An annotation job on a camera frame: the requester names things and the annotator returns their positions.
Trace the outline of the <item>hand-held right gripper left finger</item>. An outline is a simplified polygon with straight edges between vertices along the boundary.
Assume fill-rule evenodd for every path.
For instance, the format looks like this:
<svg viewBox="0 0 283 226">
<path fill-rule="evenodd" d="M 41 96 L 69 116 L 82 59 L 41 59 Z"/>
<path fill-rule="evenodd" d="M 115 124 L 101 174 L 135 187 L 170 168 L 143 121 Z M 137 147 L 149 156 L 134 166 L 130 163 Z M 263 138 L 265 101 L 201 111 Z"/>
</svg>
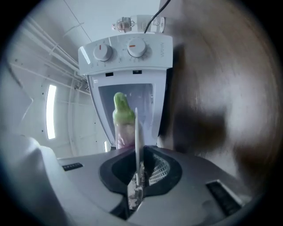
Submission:
<svg viewBox="0 0 283 226">
<path fill-rule="evenodd" d="M 99 177 L 111 192 L 127 194 L 127 187 L 136 173 L 136 157 L 133 147 L 105 153 L 106 160 L 99 167 Z"/>
</svg>

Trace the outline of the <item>ceiling light strip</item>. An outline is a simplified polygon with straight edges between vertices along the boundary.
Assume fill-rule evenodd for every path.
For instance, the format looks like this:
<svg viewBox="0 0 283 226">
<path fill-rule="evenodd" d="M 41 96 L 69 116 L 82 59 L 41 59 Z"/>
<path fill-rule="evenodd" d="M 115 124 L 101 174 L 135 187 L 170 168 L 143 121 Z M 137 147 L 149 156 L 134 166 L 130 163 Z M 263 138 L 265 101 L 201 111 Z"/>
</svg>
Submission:
<svg viewBox="0 0 283 226">
<path fill-rule="evenodd" d="M 46 131 L 48 139 L 54 139 L 55 129 L 54 129 L 54 102 L 57 87 L 54 85 L 49 85 L 47 100 L 46 100 Z"/>
</svg>

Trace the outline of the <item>dark brown table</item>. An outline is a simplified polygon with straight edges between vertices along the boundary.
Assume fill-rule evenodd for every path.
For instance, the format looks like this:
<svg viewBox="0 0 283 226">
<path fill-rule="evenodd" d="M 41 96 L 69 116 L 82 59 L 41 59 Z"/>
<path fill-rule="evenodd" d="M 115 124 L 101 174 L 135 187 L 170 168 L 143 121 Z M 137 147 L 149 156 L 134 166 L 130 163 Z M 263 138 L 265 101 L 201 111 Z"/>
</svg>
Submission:
<svg viewBox="0 0 283 226">
<path fill-rule="evenodd" d="M 175 59 L 160 146 L 261 189 L 283 133 L 281 67 L 270 39 L 236 0 L 172 0 L 163 15 Z"/>
</svg>

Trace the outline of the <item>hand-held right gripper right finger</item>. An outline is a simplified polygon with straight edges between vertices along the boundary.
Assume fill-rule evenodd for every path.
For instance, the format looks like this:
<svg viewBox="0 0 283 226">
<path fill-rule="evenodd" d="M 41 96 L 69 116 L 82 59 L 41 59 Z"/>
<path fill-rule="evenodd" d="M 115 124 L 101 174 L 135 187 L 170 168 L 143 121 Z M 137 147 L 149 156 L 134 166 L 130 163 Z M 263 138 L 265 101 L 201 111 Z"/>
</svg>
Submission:
<svg viewBox="0 0 283 226">
<path fill-rule="evenodd" d="M 161 196 L 172 190 L 182 177 L 181 165 L 162 148 L 145 146 L 143 148 L 145 173 L 144 197 Z"/>
</svg>

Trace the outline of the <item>white microwave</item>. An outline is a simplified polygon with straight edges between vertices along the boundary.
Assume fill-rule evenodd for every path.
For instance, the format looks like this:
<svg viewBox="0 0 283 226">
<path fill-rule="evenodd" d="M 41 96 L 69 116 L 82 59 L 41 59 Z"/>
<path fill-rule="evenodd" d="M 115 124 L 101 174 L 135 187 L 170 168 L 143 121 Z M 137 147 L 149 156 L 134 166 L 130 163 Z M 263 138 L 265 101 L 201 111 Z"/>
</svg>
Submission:
<svg viewBox="0 0 283 226">
<path fill-rule="evenodd" d="M 126 95 L 138 111 L 144 142 L 156 145 L 166 90 L 173 64 L 173 39 L 158 34 L 124 34 L 104 38 L 78 49 L 79 73 L 86 76 L 97 116 L 111 145 L 115 145 L 112 114 L 114 95 Z"/>
</svg>

